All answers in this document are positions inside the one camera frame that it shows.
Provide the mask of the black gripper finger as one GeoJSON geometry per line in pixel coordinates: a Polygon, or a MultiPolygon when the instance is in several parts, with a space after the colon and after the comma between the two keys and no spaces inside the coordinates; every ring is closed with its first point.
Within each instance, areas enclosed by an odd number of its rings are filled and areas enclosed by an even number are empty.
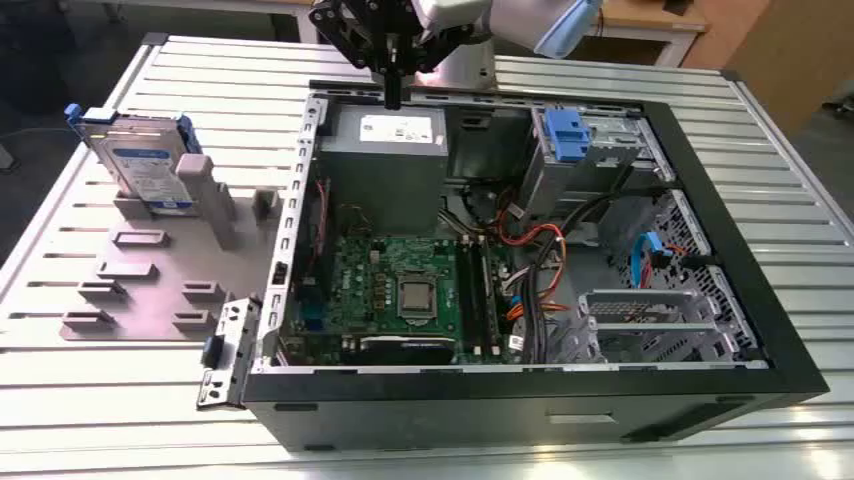
{"type": "Polygon", "coordinates": [[[316,30],[358,69],[368,69],[383,87],[383,102],[392,108],[392,73],[375,71],[375,58],[364,26],[367,1],[315,1],[308,19],[316,30]]]}
{"type": "Polygon", "coordinates": [[[392,41],[392,108],[402,107],[404,78],[430,73],[454,50],[474,42],[474,25],[462,25],[430,33],[407,28],[392,41]]]}

